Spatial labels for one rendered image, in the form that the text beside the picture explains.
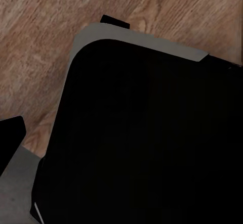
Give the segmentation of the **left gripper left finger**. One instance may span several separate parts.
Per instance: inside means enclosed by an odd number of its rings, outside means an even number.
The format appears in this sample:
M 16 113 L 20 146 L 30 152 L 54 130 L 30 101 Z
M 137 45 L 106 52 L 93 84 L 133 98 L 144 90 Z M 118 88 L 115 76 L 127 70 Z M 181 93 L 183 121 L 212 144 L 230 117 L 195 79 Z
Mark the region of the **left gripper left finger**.
M 0 121 L 0 176 L 26 135 L 22 116 Z

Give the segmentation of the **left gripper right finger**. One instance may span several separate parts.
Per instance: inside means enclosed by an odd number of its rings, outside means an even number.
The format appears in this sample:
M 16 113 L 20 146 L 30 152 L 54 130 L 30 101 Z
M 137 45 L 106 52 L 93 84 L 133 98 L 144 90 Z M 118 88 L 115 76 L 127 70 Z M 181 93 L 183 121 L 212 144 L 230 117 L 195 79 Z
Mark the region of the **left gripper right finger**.
M 231 116 L 227 134 L 243 156 L 243 118 L 238 116 Z

